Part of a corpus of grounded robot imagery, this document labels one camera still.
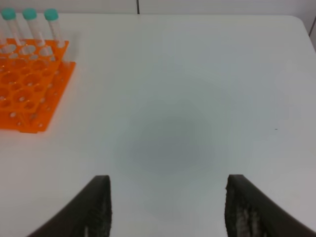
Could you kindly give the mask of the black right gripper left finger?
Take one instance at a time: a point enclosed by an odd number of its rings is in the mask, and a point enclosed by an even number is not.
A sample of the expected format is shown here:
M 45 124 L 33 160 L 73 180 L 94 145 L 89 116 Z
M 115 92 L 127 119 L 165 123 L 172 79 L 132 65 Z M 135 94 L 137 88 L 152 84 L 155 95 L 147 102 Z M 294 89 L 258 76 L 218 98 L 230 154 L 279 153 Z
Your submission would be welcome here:
M 31 237 L 109 237 L 112 227 L 111 181 L 95 176 L 62 210 Z

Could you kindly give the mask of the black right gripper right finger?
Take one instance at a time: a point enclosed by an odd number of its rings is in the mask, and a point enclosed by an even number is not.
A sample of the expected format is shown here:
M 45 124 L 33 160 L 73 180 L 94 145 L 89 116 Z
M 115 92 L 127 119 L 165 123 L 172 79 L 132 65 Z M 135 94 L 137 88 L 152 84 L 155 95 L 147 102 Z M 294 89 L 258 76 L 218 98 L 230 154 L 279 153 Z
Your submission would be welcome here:
M 228 176 L 225 226 L 229 237 L 314 237 L 311 230 L 285 212 L 240 174 Z

